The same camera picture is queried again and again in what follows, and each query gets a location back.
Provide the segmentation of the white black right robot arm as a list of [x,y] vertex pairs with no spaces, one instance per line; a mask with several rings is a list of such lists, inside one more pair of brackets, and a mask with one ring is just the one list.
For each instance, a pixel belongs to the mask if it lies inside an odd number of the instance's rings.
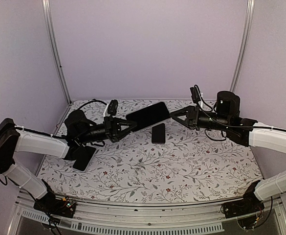
[[[215,105],[210,111],[205,111],[198,86],[191,87],[190,91],[194,105],[172,112],[173,120],[191,130],[223,131],[228,139],[242,146],[262,147],[286,154],[286,130],[240,117],[240,97],[233,92],[218,92]],[[253,182],[245,191],[239,209],[250,213],[258,202],[280,193],[286,193],[286,170]]]

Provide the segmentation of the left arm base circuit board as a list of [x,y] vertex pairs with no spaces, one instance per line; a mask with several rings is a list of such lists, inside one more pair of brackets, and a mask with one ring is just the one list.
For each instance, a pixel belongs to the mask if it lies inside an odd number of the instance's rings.
[[41,199],[36,199],[33,208],[47,214],[73,218],[76,210],[76,201],[69,199],[67,196],[57,199],[48,183],[44,180],[43,183],[46,186],[47,194]]

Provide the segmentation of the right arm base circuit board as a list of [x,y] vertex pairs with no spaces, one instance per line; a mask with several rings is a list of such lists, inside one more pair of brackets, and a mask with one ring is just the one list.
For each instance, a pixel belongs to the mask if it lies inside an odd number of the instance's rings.
[[262,226],[269,219],[273,209],[273,197],[271,197],[271,205],[268,215],[260,223],[260,220],[262,220],[262,214],[264,213],[264,204],[256,197],[254,193],[259,182],[260,180],[253,182],[247,188],[241,200],[223,203],[220,208],[220,212],[225,215],[225,218],[242,216],[259,211],[260,214],[255,217],[253,222],[248,219],[241,219],[241,222],[238,223],[238,225],[246,231],[254,230],[255,228]]

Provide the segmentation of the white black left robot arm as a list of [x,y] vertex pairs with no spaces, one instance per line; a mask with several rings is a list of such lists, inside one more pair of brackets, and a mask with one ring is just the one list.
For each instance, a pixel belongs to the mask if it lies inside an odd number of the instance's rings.
[[17,163],[16,152],[49,155],[74,161],[73,168],[85,171],[96,149],[88,143],[110,140],[118,142],[127,136],[137,124],[134,121],[114,117],[109,113],[101,124],[86,118],[82,110],[75,110],[65,120],[67,133],[57,137],[18,127],[10,118],[0,124],[0,174],[28,191],[48,212],[55,212],[59,202],[48,192],[47,184],[27,168]]

